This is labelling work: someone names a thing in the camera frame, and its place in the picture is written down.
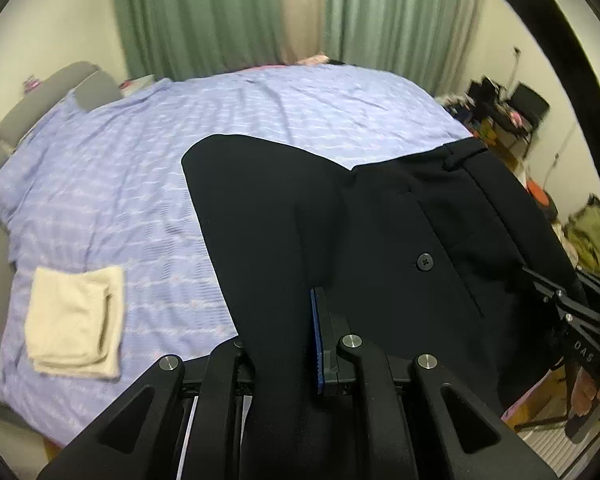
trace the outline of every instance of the bed frame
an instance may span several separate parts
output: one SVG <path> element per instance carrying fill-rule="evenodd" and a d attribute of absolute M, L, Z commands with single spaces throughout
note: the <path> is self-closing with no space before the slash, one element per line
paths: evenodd
<path fill-rule="evenodd" d="M 20 139 L 72 88 L 78 104 L 87 111 L 122 98 L 113 78 L 94 64 L 79 61 L 59 70 L 27 94 L 0 122 L 0 168 L 17 149 Z M 15 270 L 8 262 L 8 247 L 8 232 L 0 224 L 0 341 Z M 0 416 L 23 424 L 1 402 Z"/>

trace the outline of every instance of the folded cream cloth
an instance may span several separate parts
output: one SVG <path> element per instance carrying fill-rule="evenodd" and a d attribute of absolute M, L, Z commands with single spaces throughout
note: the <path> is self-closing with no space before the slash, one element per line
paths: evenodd
<path fill-rule="evenodd" d="M 124 314 L 122 267 L 82 274 L 38 267 L 24 325 L 34 370 L 73 377 L 119 377 Z"/>

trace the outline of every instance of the black garment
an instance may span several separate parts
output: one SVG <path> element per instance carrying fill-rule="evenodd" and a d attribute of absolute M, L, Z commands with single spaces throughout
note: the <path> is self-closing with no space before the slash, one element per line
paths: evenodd
<path fill-rule="evenodd" d="M 256 369 L 247 475 L 266 464 L 274 478 L 298 460 L 298 476 L 329 478 L 329 459 L 350 449 L 337 431 L 347 407 L 314 394 L 312 286 L 363 340 L 435 355 L 499 413 L 559 358 L 555 309 L 512 275 L 526 264 L 582 292 L 533 199 L 479 140 L 348 171 L 291 146 L 211 136 L 182 164 Z M 417 265 L 424 253 L 430 270 Z"/>

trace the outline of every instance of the blue bedsheet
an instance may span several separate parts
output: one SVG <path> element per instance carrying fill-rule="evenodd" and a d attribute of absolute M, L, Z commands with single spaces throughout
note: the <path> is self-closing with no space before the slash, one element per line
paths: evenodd
<path fill-rule="evenodd" d="M 161 355 L 202 356 L 235 335 L 180 166 L 195 142 L 216 133 L 291 144 L 346 168 L 469 135 L 413 83 L 354 67 L 162 80 L 90 113 L 69 92 L 0 170 L 0 219 L 17 265 L 0 398 L 59 444 Z M 126 276 L 122 377 L 33 371 L 23 330 L 36 267 L 109 265 Z"/>

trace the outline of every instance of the black button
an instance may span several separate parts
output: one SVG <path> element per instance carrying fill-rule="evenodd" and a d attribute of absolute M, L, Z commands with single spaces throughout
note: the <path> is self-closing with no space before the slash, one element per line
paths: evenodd
<path fill-rule="evenodd" d="M 420 270 L 431 270 L 431 267 L 433 267 L 433 256 L 429 253 L 422 253 L 418 256 L 417 264 Z"/>

